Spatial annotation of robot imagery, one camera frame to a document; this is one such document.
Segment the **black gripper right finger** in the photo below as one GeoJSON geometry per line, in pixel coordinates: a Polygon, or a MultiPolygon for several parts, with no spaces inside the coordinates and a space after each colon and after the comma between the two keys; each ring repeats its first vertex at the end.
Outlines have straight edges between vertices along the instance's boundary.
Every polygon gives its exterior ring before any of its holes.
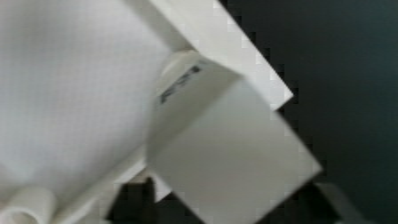
{"type": "Polygon", "coordinates": [[[372,224],[331,183],[310,182],[291,199],[291,224],[372,224]]]}

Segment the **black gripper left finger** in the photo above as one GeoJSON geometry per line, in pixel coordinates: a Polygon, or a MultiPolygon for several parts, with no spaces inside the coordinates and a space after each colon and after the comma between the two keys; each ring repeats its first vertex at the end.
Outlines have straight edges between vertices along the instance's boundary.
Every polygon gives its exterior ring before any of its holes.
{"type": "Polygon", "coordinates": [[[109,224],[156,224],[154,181],[145,178],[118,189],[104,220],[109,224]]]}

